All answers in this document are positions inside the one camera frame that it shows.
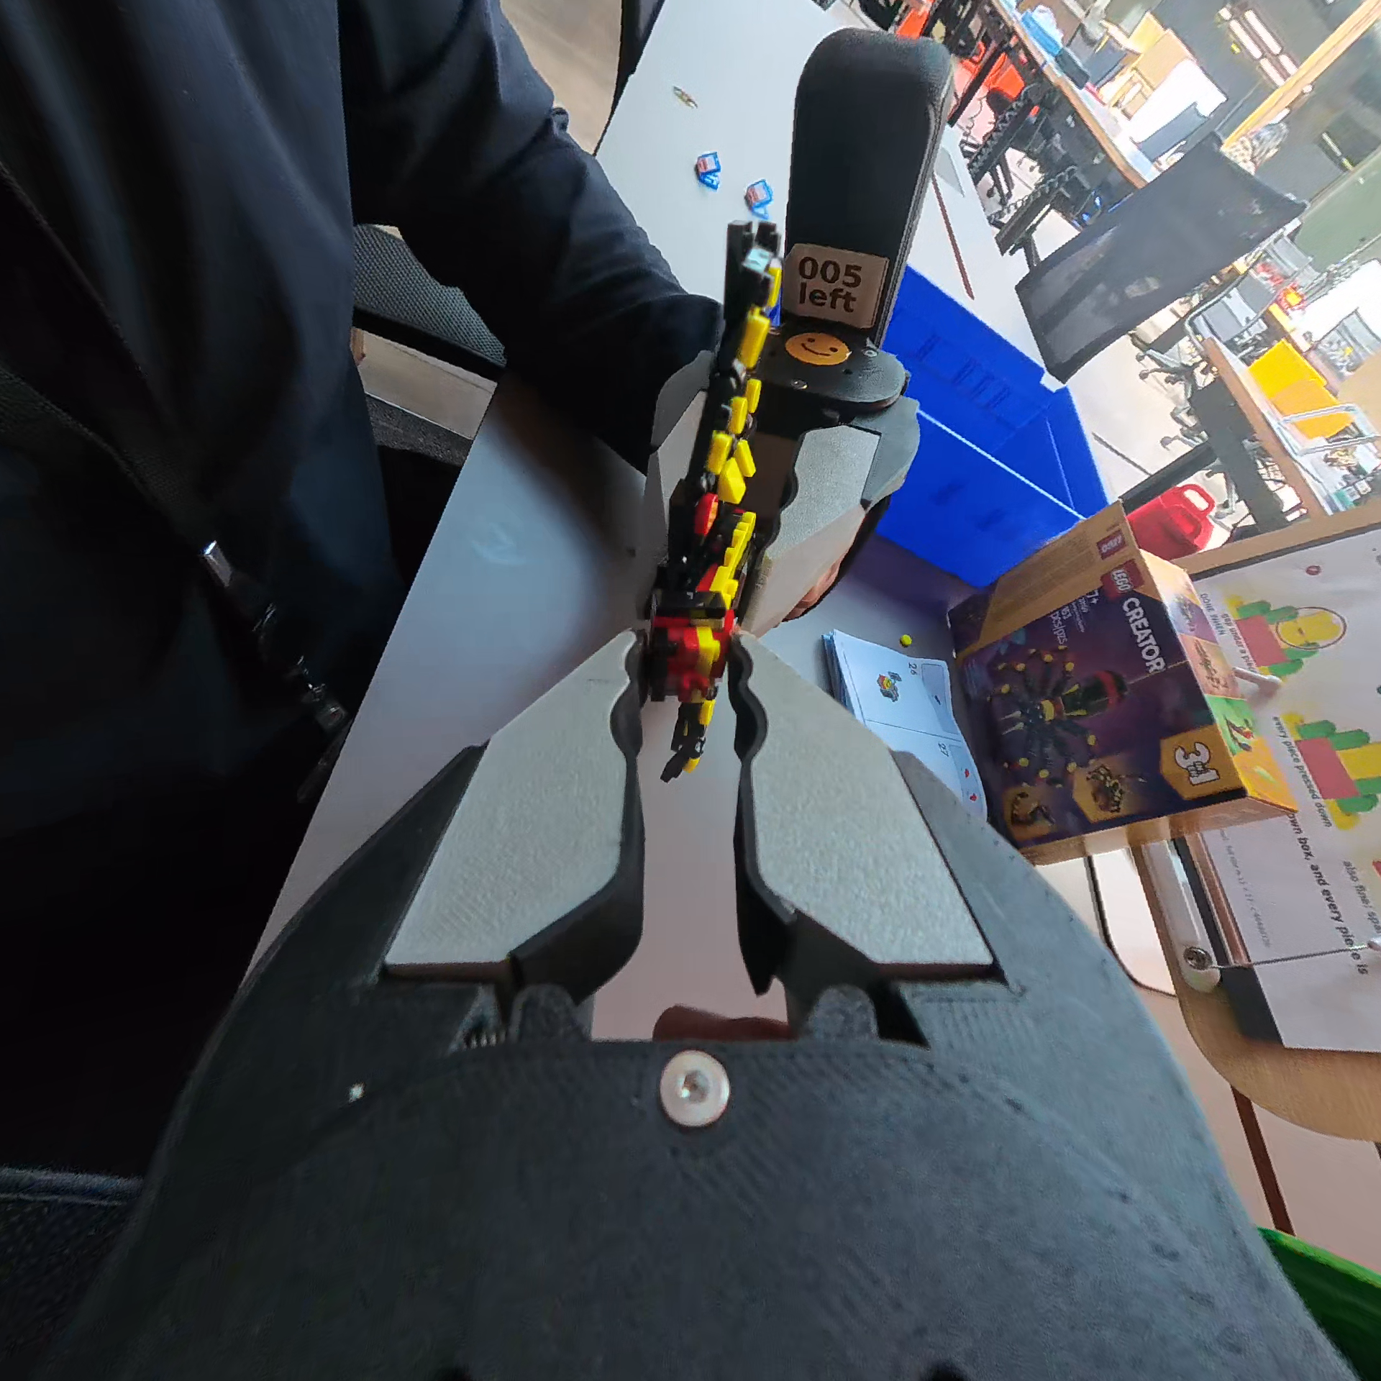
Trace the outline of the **yellow plastic bin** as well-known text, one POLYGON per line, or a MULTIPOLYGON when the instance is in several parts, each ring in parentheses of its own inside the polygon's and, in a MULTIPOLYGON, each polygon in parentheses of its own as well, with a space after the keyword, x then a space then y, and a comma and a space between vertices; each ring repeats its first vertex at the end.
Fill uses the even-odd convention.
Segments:
POLYGON ((1283 419, 1302 415, 1290 426, 1305 440, 1336 438, 1353 419, 1342 409, 1326 411, 1336 402, 1323 375, 1307 362, 1294 343, 1281 339, 1260 354, 1248 373, 1283 419))

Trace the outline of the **black office chair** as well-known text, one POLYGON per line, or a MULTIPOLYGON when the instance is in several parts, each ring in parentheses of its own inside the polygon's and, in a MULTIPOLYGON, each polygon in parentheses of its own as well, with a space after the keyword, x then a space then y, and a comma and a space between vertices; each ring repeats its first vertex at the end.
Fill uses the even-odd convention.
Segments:
POLYGON ((1068 383, 1307 211, 1205 141, 1016 286, 1045 371, 1068 383))

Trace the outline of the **lego instruction booklet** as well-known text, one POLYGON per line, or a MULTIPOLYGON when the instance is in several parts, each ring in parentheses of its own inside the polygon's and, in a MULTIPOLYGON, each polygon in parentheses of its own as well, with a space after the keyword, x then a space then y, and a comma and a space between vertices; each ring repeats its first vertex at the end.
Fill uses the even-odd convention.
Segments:
POLYGON ((919 759, 988 822, 986 788, 955 716, 950 668, 839 630, 822 636, 832 695, 893 752, 919 759))

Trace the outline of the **lego set box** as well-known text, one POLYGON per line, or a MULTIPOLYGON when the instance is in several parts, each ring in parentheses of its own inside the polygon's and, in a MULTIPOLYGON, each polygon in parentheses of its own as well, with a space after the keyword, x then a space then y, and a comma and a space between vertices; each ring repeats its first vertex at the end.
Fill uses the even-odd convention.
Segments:
POLYGON ((992 822, 1032 864, 1298 809, 1193 581, 1138 546, 1121 503, 948 624, 992 822))

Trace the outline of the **black yellow red lego model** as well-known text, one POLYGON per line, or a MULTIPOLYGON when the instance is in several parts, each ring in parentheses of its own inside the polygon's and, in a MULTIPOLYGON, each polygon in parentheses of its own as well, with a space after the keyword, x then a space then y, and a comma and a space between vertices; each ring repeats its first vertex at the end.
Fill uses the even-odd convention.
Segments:
POLYGON ((699 769, 739 628, 758 548, 748 504, 758 466, 760 364, 782 295, 782 234, 765 219, 729 227, 723 335, 702 400, 691 409, 689 455, 668 501, 668 542, 647 607, 645 681, 678 717, 661 780, 699 769))

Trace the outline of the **person's dark clothed torso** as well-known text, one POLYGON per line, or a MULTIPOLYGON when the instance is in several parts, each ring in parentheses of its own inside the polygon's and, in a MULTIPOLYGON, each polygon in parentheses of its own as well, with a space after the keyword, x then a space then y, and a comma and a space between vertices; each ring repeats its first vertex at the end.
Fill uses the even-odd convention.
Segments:
POLYGON ((139 1176, 402 584, 339 4, 4 4, 4 1166, 139 1176))

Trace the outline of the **person's left forearm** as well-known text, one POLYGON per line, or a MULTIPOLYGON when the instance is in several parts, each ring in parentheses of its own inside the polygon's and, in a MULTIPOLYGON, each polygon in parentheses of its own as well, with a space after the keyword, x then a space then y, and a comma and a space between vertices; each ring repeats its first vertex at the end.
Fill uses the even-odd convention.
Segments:
POLYGON ((339 4, 352 206, 396 227, 508 367, 647 470, 664 385, 718 345, 489 2, 339 4))

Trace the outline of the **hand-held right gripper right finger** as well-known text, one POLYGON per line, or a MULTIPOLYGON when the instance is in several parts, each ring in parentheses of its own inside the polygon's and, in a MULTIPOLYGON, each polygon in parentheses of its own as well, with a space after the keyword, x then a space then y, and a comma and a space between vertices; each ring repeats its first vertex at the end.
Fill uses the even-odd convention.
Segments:
POLYGON ((729 695, 739 948, 756 993, 993 978, 971 892, 995 832, 750 634, 729 695))

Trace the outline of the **green plastic bin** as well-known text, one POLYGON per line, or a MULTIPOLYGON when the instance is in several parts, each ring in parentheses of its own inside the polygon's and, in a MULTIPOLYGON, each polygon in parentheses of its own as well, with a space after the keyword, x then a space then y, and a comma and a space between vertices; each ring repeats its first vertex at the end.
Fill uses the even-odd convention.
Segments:
POLYGON ((1258 1229, 1305 1309, 1363 1379, 1380 1379, 1380 1275, 1302 1239, 1258 1229))

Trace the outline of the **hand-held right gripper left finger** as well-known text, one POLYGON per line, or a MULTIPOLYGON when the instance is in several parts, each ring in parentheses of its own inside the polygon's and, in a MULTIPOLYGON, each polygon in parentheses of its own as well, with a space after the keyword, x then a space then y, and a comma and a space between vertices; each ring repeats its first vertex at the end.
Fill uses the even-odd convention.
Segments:
POLYGON ((588 1005, 626 967, 643 932, 642 649, 619 632, 387 822, 389 978, 588 1005))

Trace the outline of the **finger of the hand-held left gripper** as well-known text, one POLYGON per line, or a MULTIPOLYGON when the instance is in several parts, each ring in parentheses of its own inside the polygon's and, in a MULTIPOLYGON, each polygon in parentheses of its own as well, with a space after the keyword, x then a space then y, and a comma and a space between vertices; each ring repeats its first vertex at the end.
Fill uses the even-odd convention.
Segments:
POLYGON ((670 503, 693 459, 712 371, 714 354, 699 354, 664 383, 653 413, 643 489, 643 617, 668 556, 670 503))
POLYGON ((799 438, 760 434, 765 493, 750 499, 760 535, 742 590, 742 626, 763 636, 838 577, 877 508, 896 493, 919 451, 916 406, 843 425, 818 425, 799 438))

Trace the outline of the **printed instruction sheet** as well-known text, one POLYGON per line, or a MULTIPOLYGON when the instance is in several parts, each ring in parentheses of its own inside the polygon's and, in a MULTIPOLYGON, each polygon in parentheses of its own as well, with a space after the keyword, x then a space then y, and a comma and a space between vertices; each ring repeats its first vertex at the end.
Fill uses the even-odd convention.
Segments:
POLYGON ((1296 811, 1180 845, 1182 972, 1246 1037, 1380 1052, 1380 537, 1357 529, 1195 581, 1296 811))

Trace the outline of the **red plastic container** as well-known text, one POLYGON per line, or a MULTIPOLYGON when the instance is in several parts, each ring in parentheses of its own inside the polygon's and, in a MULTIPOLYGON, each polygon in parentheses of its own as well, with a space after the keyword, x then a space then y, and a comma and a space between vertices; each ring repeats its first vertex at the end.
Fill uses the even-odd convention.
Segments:
POLYGON ((1197 482, 1176 485, 1129 514, 1130 529, 1144 552, 1167 561, 1208 550, 1218 531, 1218 501, 1197 482))

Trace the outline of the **black mesh seat chair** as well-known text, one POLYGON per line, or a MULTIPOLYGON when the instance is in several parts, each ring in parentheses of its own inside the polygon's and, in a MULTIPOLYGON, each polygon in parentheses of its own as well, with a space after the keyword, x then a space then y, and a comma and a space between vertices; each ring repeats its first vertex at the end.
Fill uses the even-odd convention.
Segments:
POLYGON ((392 229, 354 229, 352 350, 377 444, 463 468, 507 369, 503 345, 392 229))

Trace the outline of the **blue plastic bin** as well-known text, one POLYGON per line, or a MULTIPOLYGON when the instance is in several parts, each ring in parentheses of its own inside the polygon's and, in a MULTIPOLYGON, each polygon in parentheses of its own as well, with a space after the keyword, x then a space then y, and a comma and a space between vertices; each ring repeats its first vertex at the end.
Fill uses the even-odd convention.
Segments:
POLYGON ((916 269, 885 337, 921 444, 877 533, 984 588, 1110 503, 1071 392, 916 269))

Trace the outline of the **wooden clipboard stand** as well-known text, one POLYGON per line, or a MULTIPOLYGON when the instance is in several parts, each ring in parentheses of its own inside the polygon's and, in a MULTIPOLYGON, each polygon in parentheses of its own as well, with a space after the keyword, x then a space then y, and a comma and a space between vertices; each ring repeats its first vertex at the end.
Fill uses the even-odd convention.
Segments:
MULTIPOLYGON (((1378 527, 1378 520, 1355 516, 1302 523, 1298 533, 1275 539, 1254 539, 1246 544, 1222 548, 1191 558, 1182 567, 1189 579, 1205 579, 1241 561, 1267 558, 1275 552, 1311 546, 1345 533, 1378 527)), ((1271 687, 1275 679, 1258 678, 1235 666, 1246 695, 1252 687, 1271 687)), ((1178 993, 1186 1024, 1210 1062, 1226 1077, 1241 1102, 1275 1113, 1305 1130, 1357 1142, 1378 1142, 1378 1054, 1294 1050, 1245 1035, 1237 1026, 1233 1005, 1220 989, 1201 989, 1184 976, 1178 961, 1178 932, 1193 919, 1195 892, 1188 889, 1180 845, 1199 835, 1129 847, 1136 870, 1151 891, 1151 913, 1163 934, 1167 967, 1178 993)))

